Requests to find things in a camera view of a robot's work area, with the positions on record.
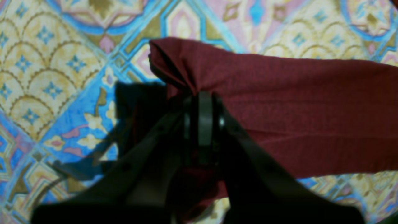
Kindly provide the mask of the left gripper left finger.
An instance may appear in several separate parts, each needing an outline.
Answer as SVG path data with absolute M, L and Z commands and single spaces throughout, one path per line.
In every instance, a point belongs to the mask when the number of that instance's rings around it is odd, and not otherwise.
M 199 169 L 199 95 L 166 113 L 97 183 L 38 206 L 33 224 L 177 224 Z

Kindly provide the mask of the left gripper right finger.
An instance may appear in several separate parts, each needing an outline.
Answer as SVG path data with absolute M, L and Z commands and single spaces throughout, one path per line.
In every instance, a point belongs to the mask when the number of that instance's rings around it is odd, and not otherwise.
M 225 182 L 225 224 L 363 224 L 355 207 L 307 190 L 254 142 L 222 100 L 199 93 L 199 164 L 214 165 Z

